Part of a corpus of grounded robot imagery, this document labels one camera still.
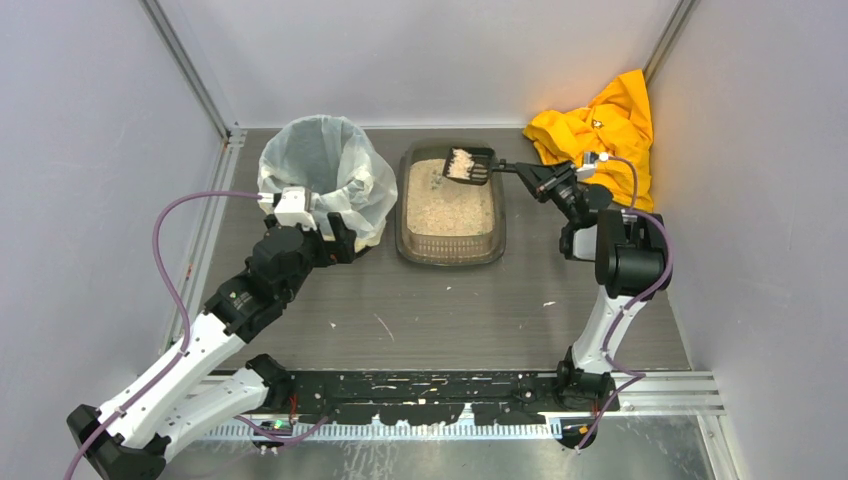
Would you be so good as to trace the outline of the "black litter scoop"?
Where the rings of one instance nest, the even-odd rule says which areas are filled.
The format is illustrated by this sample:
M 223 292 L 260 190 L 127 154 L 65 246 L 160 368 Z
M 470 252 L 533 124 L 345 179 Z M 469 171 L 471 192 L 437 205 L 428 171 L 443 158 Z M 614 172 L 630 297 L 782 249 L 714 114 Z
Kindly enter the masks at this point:
M 452 180 L 444 176 L 445 163 L 451 157 L 452 150 L 455 148 L 464 149 L 473 155 L 475 165 L 471 171 L 469 180 Z M 451 147 L 448 156 L 442 168 L 442 176 L 465 185 L 482 186 L 485 185 L 495 173 L 516 173 L 514 164 L 508 163 L 497 158 L 493 149 L 488 147 Z

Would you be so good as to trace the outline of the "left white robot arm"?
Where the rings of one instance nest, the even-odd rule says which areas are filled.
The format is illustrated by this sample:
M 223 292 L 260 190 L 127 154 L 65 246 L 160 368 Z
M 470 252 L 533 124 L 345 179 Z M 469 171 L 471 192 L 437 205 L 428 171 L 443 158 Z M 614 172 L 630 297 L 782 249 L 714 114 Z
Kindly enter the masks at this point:
M 293 377 L 267 354 L 197 396 L 190 392 L 279 319 L 314 269 L 356 259 L 355 232 L 339 213 L 327 219 L 330 240 L 268 218 L 244 270 L 219 286 L 176 344 L 109 401 L 81 404 L 69 414 L 79 459 L 103 479 L 156 479 L 215 426 L 249 411 L 290 407 Z

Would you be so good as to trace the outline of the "brown plastic litter box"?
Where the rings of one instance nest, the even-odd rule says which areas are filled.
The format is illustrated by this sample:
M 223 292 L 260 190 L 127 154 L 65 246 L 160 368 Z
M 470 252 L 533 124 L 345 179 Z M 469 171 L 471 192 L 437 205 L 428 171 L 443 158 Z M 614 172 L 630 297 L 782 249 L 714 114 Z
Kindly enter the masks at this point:
M 405 259 L 433 266 L 471 266 L 498 260 L 506 247 L 502 180 L 485 185 L 446 178 L 443 167 L 455 149 L 494 150 L 485 142 L 429 138 L 410 145 L 400 160 L 395 240 Z

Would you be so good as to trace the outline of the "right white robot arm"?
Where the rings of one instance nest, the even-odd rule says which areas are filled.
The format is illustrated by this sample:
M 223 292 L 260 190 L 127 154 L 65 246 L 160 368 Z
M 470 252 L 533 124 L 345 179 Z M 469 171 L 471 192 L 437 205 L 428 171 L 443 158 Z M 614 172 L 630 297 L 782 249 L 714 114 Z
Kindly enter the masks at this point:
M 516 163 L 508 167 L 540 203 L 566 217 L 559 250 L 567 260 L 591 262 L 598 296 L 578 339 L 557 366 L 552 397 L 564 409 L 601 410 L 620 388 L 616 352 L 647 302 L 670 284 L 673 251 L 663 218 L 635 208 L 616 209 L 612 193 L 582 181 L 584 169 Z

